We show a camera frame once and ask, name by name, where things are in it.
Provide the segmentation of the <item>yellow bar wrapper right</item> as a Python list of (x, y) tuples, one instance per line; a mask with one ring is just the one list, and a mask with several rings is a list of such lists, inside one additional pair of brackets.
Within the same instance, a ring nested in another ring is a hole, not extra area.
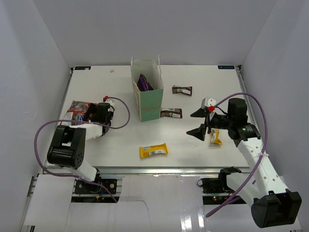
[(218, 129), (211, 129), (211, 140), (210, 143), (216, 145), (222, 145), (222, 141), (219, 138), (220, 131)]

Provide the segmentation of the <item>purple chip bag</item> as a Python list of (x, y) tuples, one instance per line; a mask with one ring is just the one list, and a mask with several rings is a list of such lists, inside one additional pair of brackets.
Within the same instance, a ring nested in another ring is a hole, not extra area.
[(139, 91), (152, 91), (153, 87), (147, 81), (146, 77), (141, 73), (137, 82)]

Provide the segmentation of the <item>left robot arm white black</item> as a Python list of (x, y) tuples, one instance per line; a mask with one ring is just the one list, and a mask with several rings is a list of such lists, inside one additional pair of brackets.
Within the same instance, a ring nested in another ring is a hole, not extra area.
[(90, 104), (84, 124), (59, 125), (56, 127), (47, 153), (50, 164), (68, 169), (72, 174), (86, 180), (85, 187), (92, 193), (101, 190), (102, 181), (98, 170), (84, 159), (85, 143), (105, 135), (114, 114), (114, 101), (106, 100)]

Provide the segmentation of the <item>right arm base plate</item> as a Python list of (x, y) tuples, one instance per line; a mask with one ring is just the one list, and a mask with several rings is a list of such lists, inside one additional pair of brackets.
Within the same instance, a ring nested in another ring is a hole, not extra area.
[(220, 205), (234, 193), (231, 189), (224, 190), (218, 178), (201, 178), (197, 186), (202, 189), (204, 205)]

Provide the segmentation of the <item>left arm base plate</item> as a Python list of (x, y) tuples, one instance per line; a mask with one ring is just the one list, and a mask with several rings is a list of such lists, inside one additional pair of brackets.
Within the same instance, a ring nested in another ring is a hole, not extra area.
[(103, 198), (105, 195), (110, 197), (116, 194), (117, 179), (99, 178), (98, 185), (86, 183), (82, 180), (77, 180), (73, 193), (78, 196), (95, 195), (97, 199)]

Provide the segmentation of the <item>blue label right corner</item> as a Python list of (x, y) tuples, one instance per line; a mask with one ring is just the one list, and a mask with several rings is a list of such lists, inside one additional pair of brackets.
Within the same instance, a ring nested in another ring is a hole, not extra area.
[(220, 69), (220, 70), (234, 70), (235, 67), (233, 65), (218, 65), (218, 69)]

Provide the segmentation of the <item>brown bar wrapper far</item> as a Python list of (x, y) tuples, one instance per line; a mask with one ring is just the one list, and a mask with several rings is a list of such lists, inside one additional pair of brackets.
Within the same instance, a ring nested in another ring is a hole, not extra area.
[(173, 94), (183, 94), (183, 95), (191, 97), (193, 93), (193, 87), (181, 87), (181, 86), (174, 85), (172, 87), (172, 93)]

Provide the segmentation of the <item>red cookie snack bag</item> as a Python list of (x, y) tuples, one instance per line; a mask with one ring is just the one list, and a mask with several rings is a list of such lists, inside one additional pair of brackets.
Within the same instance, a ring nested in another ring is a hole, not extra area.
[(86, 121), (85, 114), (91, 102), (72, 101), (69, 109), (65, 113), (63, 120)]

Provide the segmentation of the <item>yellow bar wrapper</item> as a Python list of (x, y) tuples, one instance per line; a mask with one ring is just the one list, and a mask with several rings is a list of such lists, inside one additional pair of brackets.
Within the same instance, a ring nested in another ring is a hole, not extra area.
[(156, 156), (156, 155), (167, 155), (168, 153), (169, 153), (168, 148), (165, 143), (161, 145), (140, 147), (140, 158), (141, 159), (145, 159), (145, 158)]
[(222, 141), (219, 138), (220, 131), (218, 129), (211, 129), (211, 140), (210, 143), (216, 145), (222, 145)]

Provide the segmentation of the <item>blue label corner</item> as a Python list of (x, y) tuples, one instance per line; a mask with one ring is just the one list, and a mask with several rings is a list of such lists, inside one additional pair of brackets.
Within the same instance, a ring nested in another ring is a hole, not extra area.
[(233, 65), (218, 65), (218, 69), (220, 69), (220, 70), (234, 70), (235, 67)]
[(75, 66), (74, 70), (78, 71), (88, 71), (91, 70), (91, 66)]

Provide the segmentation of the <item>yellow bar wrapper centre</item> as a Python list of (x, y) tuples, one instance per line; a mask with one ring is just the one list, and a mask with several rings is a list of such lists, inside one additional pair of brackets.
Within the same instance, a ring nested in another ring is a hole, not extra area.
[(169, 153), (168, 148), (165, 143), (161, 145), (140, 147), (140, 158), (141, 159), (145, 159), (145, 158), (156, 156), (156, 155), (167, 155), (168, 153)]

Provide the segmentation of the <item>brown bar wrapper near bag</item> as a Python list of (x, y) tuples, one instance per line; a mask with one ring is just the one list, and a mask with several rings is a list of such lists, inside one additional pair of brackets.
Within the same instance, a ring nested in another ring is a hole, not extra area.
[(160, 117), (182, 118), (181, 108), (161, 108)]

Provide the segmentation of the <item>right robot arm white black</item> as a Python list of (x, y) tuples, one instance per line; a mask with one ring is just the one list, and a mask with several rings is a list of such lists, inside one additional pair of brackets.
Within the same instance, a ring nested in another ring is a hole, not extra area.
[(219, 115), (215, 112), (219, 104), (214, 99), (204, 98), (201, 108), (191, 117), (204, 118), (205, 121), (187, 134), (204, 141), (212, 129), (227, 130), (251, 172), (245, 176), (236, 167), (221, 169), (218, 188), (225, 193), (233, 191), (233, 194), (208, 212), (206, 217), (242, 198), (250, 207), (252, 218), (259, 228), (294, 224), (302, 203), (300, 194), (290, 191), (277, 174), (265, 152), (266, 140), (261, 139), (256, 126), (248, 122), (246, 101), (235, 94), (227, 101), (227, 112)]

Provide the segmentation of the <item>green white paper bag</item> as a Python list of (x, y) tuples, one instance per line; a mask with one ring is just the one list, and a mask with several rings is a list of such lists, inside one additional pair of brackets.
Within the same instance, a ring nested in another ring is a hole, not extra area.
[[(130, 65), (133, 93), (140, 121), (146, 122), (159, 119), (164, 92), (160, 59), (142, 60), (132, 58)], [(137, 82), (141, 73), (153, 87), (152, 91), (139, 91)]]

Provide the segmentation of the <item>blue label left corner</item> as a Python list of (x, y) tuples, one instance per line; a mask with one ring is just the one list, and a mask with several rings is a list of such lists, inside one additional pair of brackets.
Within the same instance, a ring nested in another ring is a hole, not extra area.
[(91, 70), (91, 66), (75, 66), (74, 70), (78, 71), (88, 71)]

